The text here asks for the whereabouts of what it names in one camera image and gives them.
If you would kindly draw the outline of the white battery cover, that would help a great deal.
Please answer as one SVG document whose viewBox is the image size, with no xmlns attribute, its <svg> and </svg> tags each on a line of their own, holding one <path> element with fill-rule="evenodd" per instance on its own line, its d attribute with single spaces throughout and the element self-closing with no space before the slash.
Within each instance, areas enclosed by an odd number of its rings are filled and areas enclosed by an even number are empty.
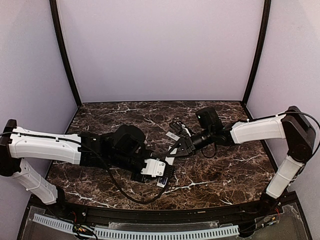
<svg viewBox="0 0 320 240">
<path fill-rule="evenodd" d="M 174 134 L 174 133 L 172 133 L 172 132 L 170 132 L 170 131 L 168 131 L 165 135 L 166 135 L 167 137 L 175 140 L 175 141 L 178 141 L 178 140 L 180 139 L 179 136 L 177 136 L 176 134 Z"/>
</svg>

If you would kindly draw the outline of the white remote control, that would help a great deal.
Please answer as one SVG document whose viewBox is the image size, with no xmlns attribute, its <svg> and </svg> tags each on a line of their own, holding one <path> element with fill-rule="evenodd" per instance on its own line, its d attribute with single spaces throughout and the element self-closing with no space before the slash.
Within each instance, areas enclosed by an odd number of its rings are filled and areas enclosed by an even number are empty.
<svg viewBox="0 0 320 240">
<path fill-rule="evenodd" d="M 165 158 L 165 161 L 169 166 L 173 166 L 174 160 L 175 160 L 174 157 L 166 157 Z M 160 187 L 160 188 L 164 188 L 165 185 L 167 184 L 167 182 L 168 182 L 168 177 L 167 176 L 159 177 L 158 180 L 157 180 L 156 186 Z"/>
</svg>

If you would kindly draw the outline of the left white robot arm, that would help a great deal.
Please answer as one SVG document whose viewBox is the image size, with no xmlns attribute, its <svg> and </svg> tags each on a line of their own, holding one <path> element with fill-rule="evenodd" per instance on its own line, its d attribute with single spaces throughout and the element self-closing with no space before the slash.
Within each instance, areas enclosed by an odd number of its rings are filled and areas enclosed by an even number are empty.
<svg viewBox="0 0 320 240">
<path fill-rule="evenodd" d="M 45 180 L 27 158 L 60 161 L 82 167 L 110 171 L 117 167 L 131 172 L 131 178 L 169 180 L 171 163 L 153 156 L 146 148 L 146 136 L 133 125 L 121 125 L 115 132 L 94 134 L 50 134 L 19 127 L 15 119 L 6 123 L 0 134 L 0 174 L 16 179 L 46 205 L 63 204 L 64 191 Z"/>
</svg>

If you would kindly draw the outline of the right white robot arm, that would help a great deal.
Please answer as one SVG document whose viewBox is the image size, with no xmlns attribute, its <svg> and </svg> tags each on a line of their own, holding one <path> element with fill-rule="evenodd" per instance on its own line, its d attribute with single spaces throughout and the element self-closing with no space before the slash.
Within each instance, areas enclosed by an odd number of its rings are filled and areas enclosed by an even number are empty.
<svg viewBox="0 0 320 240">
<path fill-rule="evenodd" d="M 288 152 L 260 196 L 261 209 L 272 209 L 278 204 L 288 185 L 320 148 L 315 143 L 316 130 L 308 120 L 311 116 L 296 106 L 275 115 L 227 124 L 222 123 L 213 107 L 200 109 L 195 115 L 203 129 L 200 133 L 190 133 L 181 122 L 170 123 L 170 127 L 181 137 L 169 149 L 167 157 L 187 157 L 211 144 L 234 146 L 269 139 L 286 140 Z"/>
</svg>

